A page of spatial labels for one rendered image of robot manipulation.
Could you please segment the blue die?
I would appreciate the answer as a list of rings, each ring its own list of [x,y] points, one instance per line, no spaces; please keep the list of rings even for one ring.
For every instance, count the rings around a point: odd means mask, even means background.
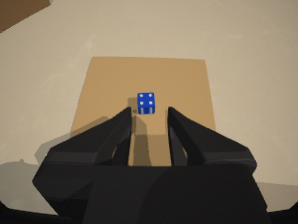
[[[154,93],[138,93],[138,113],[154,114],[155,113],[155,97]]]

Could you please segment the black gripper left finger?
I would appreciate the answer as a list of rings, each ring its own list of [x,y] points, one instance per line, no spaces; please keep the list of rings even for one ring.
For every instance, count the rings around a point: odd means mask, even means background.
[[[128,166],[131,132],[132,112],[127,107],[111,119],[51,147],[43,162]]]

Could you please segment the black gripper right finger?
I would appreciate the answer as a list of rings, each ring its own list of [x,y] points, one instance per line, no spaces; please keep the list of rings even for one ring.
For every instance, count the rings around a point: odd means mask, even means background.
[[[173,107],[168,107],[167,125],[171,166],[243,164],[252,174],[257,168],[248,147],[187,118]]]

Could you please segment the tan flat mat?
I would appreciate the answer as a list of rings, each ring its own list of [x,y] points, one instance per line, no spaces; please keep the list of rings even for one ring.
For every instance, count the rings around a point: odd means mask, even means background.
[[[155,113],[139,114],[138,93],[154,93]],[[70,138],[132,112],[128,166],[171,166],[168,107],[216,132],[205,60],[92,57]]]

